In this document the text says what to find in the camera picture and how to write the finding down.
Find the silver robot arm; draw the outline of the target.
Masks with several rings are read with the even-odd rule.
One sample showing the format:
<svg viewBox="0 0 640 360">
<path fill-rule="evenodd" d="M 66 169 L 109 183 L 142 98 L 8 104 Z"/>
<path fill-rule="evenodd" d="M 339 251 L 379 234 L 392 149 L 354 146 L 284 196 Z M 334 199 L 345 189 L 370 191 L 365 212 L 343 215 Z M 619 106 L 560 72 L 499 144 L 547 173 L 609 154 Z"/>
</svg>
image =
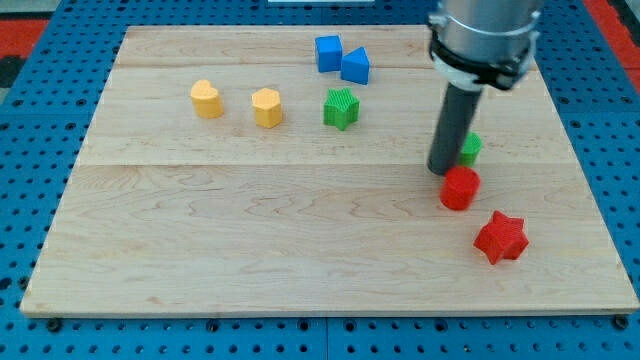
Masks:
<svg viewBox="0 0 640 360">
<path fill-rule="evenodd" d="M 485 87 L 511 90 L 536 53 L 542 0 L 442 0 L 427 18 L 429 56 L 448 81 L 427 168 L 458 163 Z"/>
</svg>

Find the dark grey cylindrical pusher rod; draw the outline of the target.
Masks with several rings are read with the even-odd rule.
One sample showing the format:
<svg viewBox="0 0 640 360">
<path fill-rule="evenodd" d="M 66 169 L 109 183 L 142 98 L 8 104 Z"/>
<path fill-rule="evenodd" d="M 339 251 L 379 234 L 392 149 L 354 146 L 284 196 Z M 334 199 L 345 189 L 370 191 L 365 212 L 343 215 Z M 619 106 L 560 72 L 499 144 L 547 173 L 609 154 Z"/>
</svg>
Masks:
<svg viewBox="0 0 640 360">
<path fill-rule="evenodd" d="M 447 86 L 426 162 L 432 173 L 444 176 L 458 163 L 481 95 Z"/>
</svg>

